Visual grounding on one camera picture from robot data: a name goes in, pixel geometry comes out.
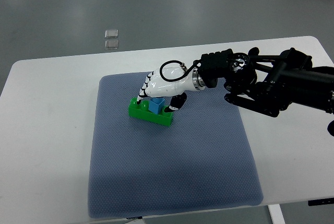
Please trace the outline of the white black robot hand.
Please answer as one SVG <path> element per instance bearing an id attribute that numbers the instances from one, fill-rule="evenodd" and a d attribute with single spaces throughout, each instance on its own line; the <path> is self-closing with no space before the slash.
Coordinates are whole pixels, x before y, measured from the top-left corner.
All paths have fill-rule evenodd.
<path id="1" fill-rule="evenodd" d="M 164 67 L 162 71 L 156 69 L 150 72 L 140 89 L 137 104 L 146 97 L 170 97 L 170 105 L 164 112 L 179 110 L 187 99 L 186 91 L 200 91 L 206 87 L 196 70 L 186 74 L 185 77 L 182 77 L 183 74 L 185 72 L 181 67 Z"/>

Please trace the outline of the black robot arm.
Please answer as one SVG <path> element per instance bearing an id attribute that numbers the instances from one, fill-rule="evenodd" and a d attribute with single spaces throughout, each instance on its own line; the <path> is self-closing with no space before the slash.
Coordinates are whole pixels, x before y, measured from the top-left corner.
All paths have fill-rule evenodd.
<path id="1" fill-rule="evenodd" d="M 333 113 L 333 67 L 315 67 L 312 57 L 294 48 L 280 55 L 259 55 L 231 49 L 203 54 L 198 75 L 208 88 L 224 78 L 225 100 L 233 105 L 277 117 L 292 103 Z"/>

